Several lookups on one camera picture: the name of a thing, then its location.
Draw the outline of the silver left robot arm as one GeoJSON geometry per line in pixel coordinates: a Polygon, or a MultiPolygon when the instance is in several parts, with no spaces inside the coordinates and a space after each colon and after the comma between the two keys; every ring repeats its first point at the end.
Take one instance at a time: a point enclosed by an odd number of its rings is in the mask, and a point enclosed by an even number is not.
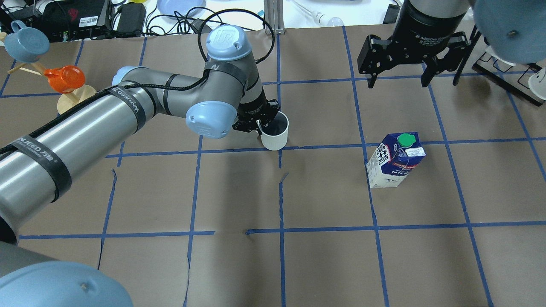
{"type": "Polygon", "coordinates": [[[17,246],[21,226],[159,113],[206,138],[231,130],[265,135],[280,114],[265,96],[252,45],[236,25],[206,38],[203,76],[126,66],[113,83],[1,149],[1,305],[131,307],[127,290],[99,270],[17,246]]]}

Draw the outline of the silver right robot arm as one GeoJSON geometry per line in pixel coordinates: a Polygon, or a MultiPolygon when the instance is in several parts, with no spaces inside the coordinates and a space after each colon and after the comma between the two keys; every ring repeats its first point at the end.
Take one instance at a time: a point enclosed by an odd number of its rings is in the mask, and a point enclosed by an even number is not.
{"type": "Polygon", "coordinates": [[[388,39],[366,37],[357,70],[373,88],[386,70],[425,64],[421,85],[427,87],[444,71],[459,76],[480,37],[507,62],[541,61],[545,7],[543,0],[406,0],[388,39]]]}

